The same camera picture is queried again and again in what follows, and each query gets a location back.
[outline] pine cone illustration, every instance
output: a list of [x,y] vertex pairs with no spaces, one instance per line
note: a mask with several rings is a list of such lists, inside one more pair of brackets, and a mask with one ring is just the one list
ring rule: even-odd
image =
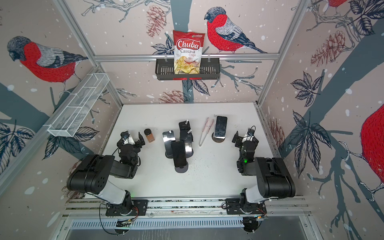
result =
[[320,65],[327,65],[328,62],[333,62],[342,52],[345,47],[345,34],[342,31],[336,31],[326,38],[325,43],[318,48],[314,55],[311,57],[311,65],[315,64],[317,67]]
[[272,132],[272,136],[276,142],[277,147],[280,147],[285,140],[283,128],[280,126],[280,124],[277,123],[277,119],[275,119],[274,121],[272,121],[272,119],[269,119],[268,125],[269,129]]
[[172,92],[163,92],[159,101],[162,103],[184,103],[186,101],[183,92],[172,90]]
[[152,5],[147,11],[147,18],[147,34],[153,38],[155,34],[159,35],[161,30],[164,29],[166,25],[166,15],[159,6]]

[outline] bird wing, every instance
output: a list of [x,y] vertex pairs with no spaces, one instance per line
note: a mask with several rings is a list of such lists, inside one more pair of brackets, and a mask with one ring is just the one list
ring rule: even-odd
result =
[[234,42],[234,40],[243,33],[241,28],[239,26],[236,26],[229,19],[229,17],[227,17],[227,21],[225,22],[224,26],[217,27],[215,30],[217,34],[219,34],[222,38],[232,42]]
[[88,59],[80,54],[69,53],[60,48],[51,48],[40,44],[37,44],[37,46],[41,52],[41,57],[37,61],[37,64],[45,68],[59,68],[70,63]]

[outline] red chip bag top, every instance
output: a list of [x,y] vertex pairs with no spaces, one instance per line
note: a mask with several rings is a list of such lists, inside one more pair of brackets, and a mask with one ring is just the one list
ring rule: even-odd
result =
[[204,36],[204,33],[173,31],[175,74],[200,73]]

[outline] round phone stand base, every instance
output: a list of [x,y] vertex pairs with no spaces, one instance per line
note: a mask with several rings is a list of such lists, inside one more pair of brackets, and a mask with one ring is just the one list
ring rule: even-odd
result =
[[175,171],[178,173],[185,173],[188,170],[188,162],[187,165],[183,167],[175,167]]
[[215,133],[212,133],[212,140],[217,142],[217,143],[220,143],[220,142],[224,142],[225,138],[216,138],[214,137],[214,134]]

